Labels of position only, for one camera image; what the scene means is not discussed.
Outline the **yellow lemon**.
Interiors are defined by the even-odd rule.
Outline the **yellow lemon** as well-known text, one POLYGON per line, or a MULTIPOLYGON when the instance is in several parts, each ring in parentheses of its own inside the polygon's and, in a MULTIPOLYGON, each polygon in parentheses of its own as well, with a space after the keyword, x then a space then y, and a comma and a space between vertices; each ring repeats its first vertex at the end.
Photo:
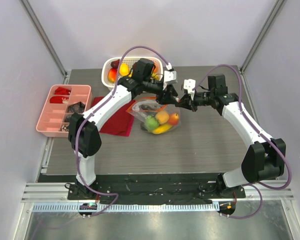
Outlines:
POLYGON ((156 120, 160 125, 167 123, 170 119, 170 115, 167 111, 160 111, 155 115, 156 120))

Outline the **clear zip top bag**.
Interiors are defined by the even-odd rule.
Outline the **clear zip top bag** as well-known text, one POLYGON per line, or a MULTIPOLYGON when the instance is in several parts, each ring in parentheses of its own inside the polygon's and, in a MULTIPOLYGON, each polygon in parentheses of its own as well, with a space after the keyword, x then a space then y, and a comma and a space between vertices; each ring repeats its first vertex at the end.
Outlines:
POLYGON ((127 113, 140 121, 140 128, 147 133, 161 135, 181 125, 180 109, 173 104, 159 104, 155 97, 136 100, 127 113))

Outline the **grey toy fish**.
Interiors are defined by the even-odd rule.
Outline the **grey toy fish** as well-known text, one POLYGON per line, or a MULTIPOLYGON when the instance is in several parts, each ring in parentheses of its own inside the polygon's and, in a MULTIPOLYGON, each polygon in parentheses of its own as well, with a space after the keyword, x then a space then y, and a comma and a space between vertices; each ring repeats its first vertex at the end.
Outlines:
POLYGON ((138 120, 141 121, 141 124, 140 124, 140 127, 142 130, 144 131, 147 131, 147 132, 150 132, 152 133, 152 131, 148 131, 146 128, 145 128, 145 120, 147 118, 147 116, 156 116, 156 114, 158 113, 156 111, 157 109, 148 105, 148 104, 140 104, 140 105, 134 105, 132 107, 132 112, 131 114, 137 118, 138 120))

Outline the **red apple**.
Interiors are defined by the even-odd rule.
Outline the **red apple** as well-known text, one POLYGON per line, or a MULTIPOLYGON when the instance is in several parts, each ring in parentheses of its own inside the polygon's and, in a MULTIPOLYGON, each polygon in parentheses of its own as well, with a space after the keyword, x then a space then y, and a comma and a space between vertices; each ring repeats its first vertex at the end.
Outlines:
POLYGON ((180 115, 178 113, 172 113, 169 115, 168 124, 172 126, 177 126, 180 121, 180 115))

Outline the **green round fruit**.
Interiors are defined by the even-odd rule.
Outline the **green round fruit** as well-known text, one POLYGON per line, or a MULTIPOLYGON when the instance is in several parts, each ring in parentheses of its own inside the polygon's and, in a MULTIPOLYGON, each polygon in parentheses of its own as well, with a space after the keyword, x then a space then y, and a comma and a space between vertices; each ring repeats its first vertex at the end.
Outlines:
POLYGON ((154 129, 156 129, 157 127, 159 127, 160 124, 154 116, 149 115, 145 119, 144 126, 148 131, 151 132, 154 129))

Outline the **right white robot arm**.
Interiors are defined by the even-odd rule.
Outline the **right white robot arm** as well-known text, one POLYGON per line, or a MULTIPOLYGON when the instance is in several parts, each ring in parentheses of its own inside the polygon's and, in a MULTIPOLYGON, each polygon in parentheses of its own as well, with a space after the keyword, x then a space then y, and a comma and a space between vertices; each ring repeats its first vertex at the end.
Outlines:
POLYGON ((184 96, 177 107, 195 112, 198 107, 211 106, 233 126, 247 148, 240 167, 217 177, 216 193, 226 198, 239 186, 282 176, 285 142, 281 138, 272 138, 260 128, 240 103, 239 96, 228 92, 223 74, 209 75, 207 79, 208 89, 204 92, 194 89, 194 79, 184 80, 184 96))

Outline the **yellow banana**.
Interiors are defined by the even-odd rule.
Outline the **yellow banana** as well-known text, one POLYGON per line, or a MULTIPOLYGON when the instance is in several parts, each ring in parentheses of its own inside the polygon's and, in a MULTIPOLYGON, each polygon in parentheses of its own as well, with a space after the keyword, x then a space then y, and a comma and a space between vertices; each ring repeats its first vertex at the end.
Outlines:
POLYGON ((163 134, 165 132, 168 132, 173 126, 168 124, 168 123, 165 123, 165 124, 162 124, 160 126, 158 126, 156 129, 154 129, 152 131, 153 134, 155 135, 160 135, 160 134, 163 134))

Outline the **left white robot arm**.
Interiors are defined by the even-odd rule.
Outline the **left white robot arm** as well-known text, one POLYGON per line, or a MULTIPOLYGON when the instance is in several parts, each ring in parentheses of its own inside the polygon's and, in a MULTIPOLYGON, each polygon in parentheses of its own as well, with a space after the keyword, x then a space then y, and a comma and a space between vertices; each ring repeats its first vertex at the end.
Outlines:
POLYGON ((177 92, 173 84, 177 73, 168 64, 160 81, 153 77, 155 64, 140 58, 128 75, 122 76, 116 86, 95 106, 82 114, 73 113, 69 120, 68 140, 74 150, 77 165, 76 179, 81 186, 79 194, 90 200, 97 192, 95 156, 102 145, 100 130, 103 125, 124 105, 146 92, 155 94, 162 105, 176 104, 177 92))

